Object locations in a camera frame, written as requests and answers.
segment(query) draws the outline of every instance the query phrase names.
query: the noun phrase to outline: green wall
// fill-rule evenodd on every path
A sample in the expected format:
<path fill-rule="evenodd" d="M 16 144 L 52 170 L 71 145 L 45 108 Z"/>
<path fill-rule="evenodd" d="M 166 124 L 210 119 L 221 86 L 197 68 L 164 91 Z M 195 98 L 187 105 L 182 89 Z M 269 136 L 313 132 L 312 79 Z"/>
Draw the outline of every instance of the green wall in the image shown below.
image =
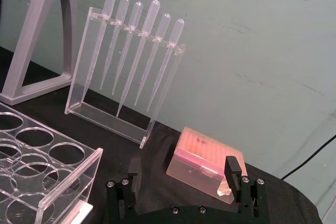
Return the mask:
<path fill-rule="evenodd" d="M 30 0 L 4 0 L 0 46 L 14 50 Z M 151 0 L 142 1 L 148 6 Z M 90 6 L 78 0 L 78 46 Z M 190 126 L 282 176 L 336 133 L 335 0 L 160 0 L 187 44 L 159 121 Z M 61 71 L 59 0 L 33 60 Z M 336 195 L 336 143 L 288 178 L 323 214 Z"/>

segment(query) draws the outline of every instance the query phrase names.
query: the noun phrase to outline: plastic pipette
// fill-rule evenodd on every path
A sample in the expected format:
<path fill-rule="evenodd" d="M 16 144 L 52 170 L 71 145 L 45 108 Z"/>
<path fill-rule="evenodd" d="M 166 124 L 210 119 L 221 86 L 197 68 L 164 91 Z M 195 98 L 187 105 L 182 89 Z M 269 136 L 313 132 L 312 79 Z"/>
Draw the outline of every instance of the plastic pipette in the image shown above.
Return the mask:
<path fill-rule="evenodd" d="M 111 65 L 114 48 L 117 43 L 117 39 L 118 39 L 119 31 L 120 31 L 120 26 L 125 20 L 125 16 L 126 16 L 129 3 L 130 3 L 130 0 L 120 0 L 117 15 L 116 15 L 115 27 L 114 27 L 113 35 L 111 39 L 111 44 L 110 44 L 109 51 L 107 53 L 107 57 L 105 61 L 105 65 L 104 65 L 104 71 L 103 71 L 103 77 L 100 83 L 100 89 L 102 89 L 103 87 L 105 77 L 107 75 L 107 71 L 109 70 L 109 67 Z"/>
<path fill-rule="evenodd" d="M 161 67 L 160 67 L 160 70 L 159 70 L 159 73 L 157 74 L 158 77 L 156 78 L 155 80 L 155 83 L 154 83 L 154 88 L 153 88 L 153 91 L 152 91 L 152 94 L 151 94 L 151 98 L 150 98 L 150 102 L 148 104 L 148 107 L 147 107 L 147 111 L 149 110 L 150 106 L 151 106 L 151 103 L 154 99 L 154 96 L 159 88 L 159 85 L 161 83 L 161 80 L 162 80 L 162 77 L 164 75 L 164 72 L 166 70 L 166 67 L 168 65 L 168 62 L 169 62 L 169 59 L 170 59 L 170 56 L 173 52 L 173 48 L 176 46 L 179 38 L 180 38 L 180 35 L 181 35 L 181 32 L 183 30 L 183 27 L 184 27 L 184 20 L 183 19 L 178 19 L 176 22 L 175 22 L 175 25 L 174 25 L 174 28 L 173 28 L 173 31 L 172 33 L 170 34 L 170 38 L 169 38 L 169 41 L 168 41 L 168 49 L 167 49 L 167 52 L 166 52 L 166 55 L 164 56 L 164 59 L 163 59 L 163 62 L 161 64 Z"/>
<path fill-rule="evenodd" d="M 142 7 L 143 6 L 142 6 L 141 2 L 136 2 L 134 4 L 132 14 L 131 14 L 131 18 L 130 18 L 130 22 L 129 22 L 129 26 L 127 28 L 125 28 L 125 30 L 128 30 L 128 33 L 127 33 L 125 44 L 124 44 L 124 47 L 122 48 L 120 59 L 119 59 L 119 62 L 118 62 L 117 73 L 115 74 L 116 77 L 114 79 L 112 95 L 114 95 L 114 91 L 115 91 L 115 88 L 117 86 L 121 70 L 124 66 L 125 58 L 126 58 L 128 49 L 130 47 L 130 43 L 131 43 L 131 40 L 132 40 L 132 37 L 133 37 L 133 34 L 134 34 L 134 30 L 138 26 L 140 15 L 141 15 L 141 12 L 142 12 Z"/>
<path fill-rule="evenodd" d="M 141 82 L 140 82 L 138 93 L 136 95 L 136 100 L 135 100 L 135 104 L 134 105 L 137 105 L 140 93 L 141 93 L 141 91 L 143 89 L 143 86 L 145 85 L 145 82 L 146 82 L 148 74 L 149 74 L 149 72 L 151 70 L 151 67 L 152 67 L 152 64 L 153 64 L 156 52 L 157 52 L 157 50 L 159 48 L 159 44 L 160 44 L 161 40 L 164 38 L 164 35 L 166 34 L 168 25 L 170 23 L 170 19 L 171 19 L 171 17 L 170 17 L 170 15 L 168 13 L 165 13 L 162 16 L 162 18 L 161 18 L 161 21 L 159 23 L 159 27 L 158 27 L 158 29 L 156 31 L 156 34 L 155 34 L 155 38 L 153 39 L 154 45 L 153 45 L 152 51 L 151 51 L 151 53 L 149 55 L 149 58 L 148 58 L 148 61 L 147 61 L 147 65 L 145 67 L 145 71 L 143 72 L 143 75 L 141 77 Z"/>
<path fill-rule="evenodd" d="M 115 1 L 116 0 L 105 0 L 105 3 L 104 3 L 104 7 L 103 7 L 103 11 L 102 11 L 102 15 L 103 15 L 104 20 L 101 22 L 99 32 L 98 32 L 98 36 L 97 36 L 97 41 L 96 41 L 96 44 L 95 44 L 95 48 L 93 50 L 93 56 L 92 56 L 91 64 L 90 64 L 90 67 L 89 67 L 88 76 L 86 77 L 86 81 L 85 81 L 82 101 L 84 100 L 86 92 L 89 89 L 91 79 L 92 79 L 92 76 L 93 76 L 93 72 L 94 72 L 95 67 L 96 67 L 101 43 L 103 42 L 103 38 L 104 38 L 105 30 L 106 30 L 106 25 L 107 25 L 107 22 L 105 20 L 109 19 L 111 17 Z"/>
<path fill-rule="evenodd" d="M 145 42 L 146 42 L 146 37 L 152 31 L 154 21 L 156 19 L 157 13 L 159 12 L 159 9 L 160 9 L 160 2 L 157 1 L 157 0 L 153 0 L 152 3 L 151 3 L 151 6 L 149 7 L 145 22 L 143 23 L 142 33 L 139 34 L 139 36 L 141 36 L 141 39 L 140 39 L 140 42 L 139 42 L 139 45 L 138 45 L 137 52 L 135 53 L 135 57 L 134 57 L 133 64 L 132 64 L 132 67 L 131 67 L 131 70 L 130 70 L 130 74 L 128 75 L 126 85 L 125 85 L 124 90 L 122 91 L 122 94 L 121 94 L 121 99 L 120 99 L 120 103 L 119 103 L 119 107 L 118 107 L 117 117 L 119 115 L 121 107 L 123 106 L 123 104 L 126 100 L 126 96 L 128 94 L 128 91 L 130 90 L 131 83 L 132 83 L 135 71 L 137 69 L 143 47 L 144 47 Z"/>

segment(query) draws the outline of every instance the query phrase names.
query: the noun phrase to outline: gray metal frame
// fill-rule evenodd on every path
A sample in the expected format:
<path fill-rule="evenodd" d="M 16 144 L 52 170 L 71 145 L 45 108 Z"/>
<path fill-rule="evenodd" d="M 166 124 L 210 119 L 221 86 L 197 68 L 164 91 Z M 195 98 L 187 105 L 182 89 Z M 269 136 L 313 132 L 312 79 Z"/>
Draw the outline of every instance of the gray metal frame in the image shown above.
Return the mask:
<path fill-rule="evenodd" d="M 76 62 L 77 0 L 60 0 L 64 39 L 63 73 L 49 80 L 22 86 L 36 41 L 53 1 L 31 0 L 5 85 L 0 93 L 0 101 L 14 105 L 70 85 Z"/>

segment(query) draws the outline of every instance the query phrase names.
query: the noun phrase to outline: bolt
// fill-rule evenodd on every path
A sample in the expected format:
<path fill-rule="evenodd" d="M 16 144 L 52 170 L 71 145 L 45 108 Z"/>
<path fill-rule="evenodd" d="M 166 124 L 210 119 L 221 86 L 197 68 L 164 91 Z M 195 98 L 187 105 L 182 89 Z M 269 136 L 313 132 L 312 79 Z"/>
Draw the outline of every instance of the bolt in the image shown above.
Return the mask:
<path fill-rule="evenodd" d="M 265 181 L 262 178 L 257 179 L 257 183 L 263 185 Z"/>
<path fill-rule="evenodd" d="M 198 211 L 199 211 L 201 214 L 205 214 L 205 213 L 206 213 L 206 208 L 201 206 L 201 207 L 198 208 Z"/>
<path fill-rule="evenodd" d="M 113 187 L 114 182 L 113 181 L 108 181 L 106 185 L 107 185 L 107 187 Z"/>
<path fill-rule="evenodd" d="M 129 183 L 128 179 L 124 178 L 121 183 L 125 186 Z"/>
<path fill-rule="evenodd" d="M 180 210 L 179 210 L 178 207 L 172 207 L 172 213 L 173 213 L 174 215 L 177 215 L 179 212 L 180 212 Z"/>
<path fill-rule="evenodd" d="M 245 183 L 249 183 L 250 179 L 248 177 L 242 177 L 242 181 Z"/>

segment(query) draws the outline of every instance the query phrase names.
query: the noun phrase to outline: black tablecloth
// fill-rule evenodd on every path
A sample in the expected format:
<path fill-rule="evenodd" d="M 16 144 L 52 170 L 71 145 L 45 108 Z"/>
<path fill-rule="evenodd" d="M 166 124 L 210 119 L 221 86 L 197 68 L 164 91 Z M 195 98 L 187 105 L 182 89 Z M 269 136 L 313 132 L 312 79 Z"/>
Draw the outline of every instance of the black tablecloth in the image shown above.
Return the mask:
<path fill-rule="evenodd" d="M 0 87 L 2 87 L 13 53 L 0 48 Z M 31 63 L 25 84 L 48 79 L 55 73 Z M 127 139 L 94 125 L 64 109 L 69 88 L 57 90 L 27 102 L 14 109 L 60 131 L 92 148 L 103 148 L 103 156 L 96 174 L 89 203 L 93 210 L 84 223 L 106 222 L 106 181 L 119 181 L 126 177 L 132 157 L 141 156 L 142 184 L 137 204 L 138 212 L 150 212 L 173 205 L 205 205 L 237 211 L 236 204 L 225 204 L 165 174 L 180 132 L 156 123 L 143 150 Z M 117 104 L 97 93 L 89 92 L 88 99 L 96 106 L 115 110 Z M 130 110 L 125 117 L 133 118 L 139 125 L 147 118 Z M 251 178 L 263 178 L 267 183 L 268 206 L 272 224 L 321 224 L 316 207 L 298 190 L 286 182 L 246 164 Z"/>

